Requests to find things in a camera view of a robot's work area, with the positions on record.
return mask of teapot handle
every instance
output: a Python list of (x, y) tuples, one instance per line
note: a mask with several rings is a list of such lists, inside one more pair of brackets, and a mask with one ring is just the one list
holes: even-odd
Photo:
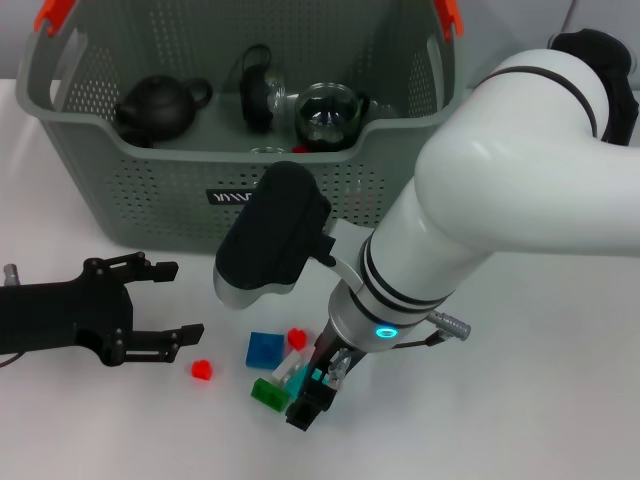
[(258, 43), (256, 45), (252, 45), (251, 47), (247, 48), (244, 53), (242, 54), (242, 72), (244, 73), (244, 71), (247, 69), (246, 67), (246, 61), (247, 61), (247, 57), (249, 56), (250, 53), (253, 52), (263, 52), (266, 55), (266, 58), (264, 60), (262, 60), (261, 62), (257, 63), (258, 65), (262, 65), (265, 69), (271, 65), (271, 49), (269, 47), (267, 47), (266, 45), (262, 44), (262, 43)]
[(360, 101), (360, 120), (364, 119), (365, 115), (369, 111), (371, 105), (371, 98), (364, 93), (358, 94), (358, 100)]
[[(209, 105), (209, 102), (213, 98), (213, 87), (204, 78), (192, 78), (191, 80), (182, 82), (182, 85), (184, 86), (184, 88), (189, 90), (189, 95), (191, 95), (191, 98), (193, 98), (196, 110), (200, 110), (201, 108)], [(204, 97), (202, 97), (200, 100), (196, 100), (194, 97), (194, 91), (200, 89), (204, 89)]]

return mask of plastic basket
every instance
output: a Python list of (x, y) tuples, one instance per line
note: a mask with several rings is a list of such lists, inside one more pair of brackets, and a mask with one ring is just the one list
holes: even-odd
[[(462, 96), (461, 25), (451, 4), (49, 0), (28, 41), (18, 102), (41, 120), (116, 242), (212, 252), (264, 169), (280, 160), (313, 172), (333, 203), (333, 218), (375, 226), (413, 175), (425, 141)], [(354, 147), (249, 153), (267, 146), (290, 151), (296, 144), (295, 134), (259, 136), (243, 124), (234, 65), (255, 43), (268, 44), (279, 59), (288, 94), (317, 82), (367, 92), (372, 108)], [(67, 69), (52, 100), (63, 57)], [(207, 78), (216, 96), (182, 137), (142, 149), (117, 135), (114, 105), (153, 74)]]

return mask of robotic arm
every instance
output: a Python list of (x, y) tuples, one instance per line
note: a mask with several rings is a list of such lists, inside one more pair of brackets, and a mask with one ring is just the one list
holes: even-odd
[(111, 259), (90, 258), (75, 280), (21, 285), (15, 265), (4, 267), (0, 287), (0, 355), (80, 346), (109, 367), (125, 362), (173, 363), (181, 347), (196, 345), (204, 326), (164, 332), (133, 329), (133, 304), (125, 285), (172, 282), (175, 262), (152, 265), (143, 252)]
[(515, 55), (475, 90), (375, 231), (339, 220), (323, 233), (331, 206), (311, 174), (284, 162), (266, 172), (218, 251), (220, 299), (244, 308), (286, 293), (309, 257), (342, 278), (287, 422), (306, 430), (367, 353), (405, 346), (422, 321), (438, 327), (429, 346), (466, 339), (467, 325), (435, 309), (494, 252), (640, 256), (640, 152), (603, 143), (628, 141), (637, 104), (617, 105), (615, 82), (558, 41), (565, 51)]

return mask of black stripe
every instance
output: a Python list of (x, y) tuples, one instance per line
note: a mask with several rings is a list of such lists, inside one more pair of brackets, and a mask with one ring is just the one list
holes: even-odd
[(386, 322), (386, 321), (382, 320), (381, 318), (376, 317), (373, 313), (371, 313), (369, 310), (367, 310), (367, 307), (365, 307), (362, 304), (362, 302), (357, 297), (357, 295), (355, 293), (353, 293), (353, 290), (349, 289), (349, 295), (351, 295), (351, 300), (353, 300), (353, 304), (358, 308), (358, 310), (360, 310), (360, 313), (362, 313), (365, 317), (367, 317), (373, 323), (377, 323), (378, 325), (382, 325), (384, 327), (394, 327), (394, 328), (397, 328), (397, 329), (402, 329), (402, 328), (415, 327), (416, 325), (418, 325), (419, 323), (422, 323), (424, 321), (424, 319), (421, 319), (421, 320), (418, 320), (417, 322), (409, 323), (409, 324), (405, 324), (405, 325), (398, 325), (396, 323)]
[(384, 288), (389, 295), (396, 298), (397, 300), (400, 300), (401, 302), (404, 302), (404, 303), (408, 303), (410, 305), (417, 305), (419, 307), (435, 308), (438, 305), (440, 305), (442, 302), (444, 302), (447, 298), (449, 298), (449, 295), (451, 295), (449, 294), (446, 297), (440, 298), (438, 300), (429, 300), (429, 301), (416, 300), (415, 298), (411, 298), (411, 297), (407, 297), (406, 295), (403, 295), (397, 290), (394, 290), (394, 288), (391, 285), (389, 285), (387, 282), (383, 280), (383, 278), (380, 276), (380, 273), (376, 269), (376, 266), (373, 264), (373, 258), (371, 257), (371, 237), (367, 239), (367, 242), (365, 244), (365, 251), (367, 253), (366, 265), (367, 267), (369, 267), (369, 270), (371, 270), (371, 275), (373, 275), (373, 278), (376, 279), (376, 282), (378, 282), (380, 286)]
[(367, 286), (367, 288), (369, 289), (369, 291), (371, 292), (371, 295), (373, 295), (373, 297), (378, 300), (381, 304), (383, 304), (385, 307), (388, 307), (392, 310), (395, 310), (396, 312), (401, 312), (401, 313), (413, 313), (413, 314), (417, 314), (417, 313), (429, 313), (431, 310), (433, 310), (436, 306), (432, 306), (432, 307), (428, 307), (428, 308), (420, 308), (420, 309), (413, 309), (413, 308), (407, 308), (403, 305), (398, 305), (397, 303), (393, 303), (391, 300), (389, 300), (387, 297), (385, 297), (384, 295), (382, 295), (378, 289), (375, 287), (375, 285), (371, 282), (371, 279), (369, 278), (369, 274), (367, 273), (367, 269), (365, 268), (364, 265), (364, 252), (360, 251), (360, 271), (362, 272), (362, 279), (364, 280), (364, 284)]
[(490, 78), (497, 77), (498, 75), (502, 75), (504, 73), (532, 73), (534, 75), (540, 75), (541, 77), (548, 78), (549, 80), (553, 80), (557, 84), (562, 85), (564, 88), (569, 90), (569, 92), (571, 92), (574, 97), (576, 97), (576, 99), (580, 102), (580, 105), (582, 105), (582, 108), (584, 108), (584, 111), (587, 112), (587, 117), (589, 117), (589, 122), (591, 122), (591, 132), (593, 133), (593, 137), (598, 138), (598, 124), (596, 122), (596, 116), (593, 113), (593, 109), (589, 104), (589, 100), (587, 100), (587, 97), (582, 94), (578, 87), (576, 87), (562, 75), (556, 72), (552, 72), (551, 70), (547, 70), (546, 68), (540, 67), (509, 67), (492, 73), (482, 82), (480, 82), (478, 86), (482, 85)]

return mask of metal connector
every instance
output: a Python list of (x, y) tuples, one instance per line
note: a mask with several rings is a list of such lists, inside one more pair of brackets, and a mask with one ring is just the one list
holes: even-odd
[(17, 287), (20, 285), (20, 277), (18, 277), (18, 267), (10, 263), (4, 266), (4, 286)]
[(467, 325), (462, 320), (458, 320), (446, 313), (436, 312), (435, 310), (427, 315), (427, 321), (433, 323), (439, 330), (458, 338), (463, 342), (469, 338), (471, 334), (471, 325)]
[(337, 358), (329, 365), (327, 374), (329, 376), (329, 387), (339, 390), (344, 377), (347, 376), (349, 365), (351, 364), (351, 351), (347, 348), (341, 348), (338, 351)]

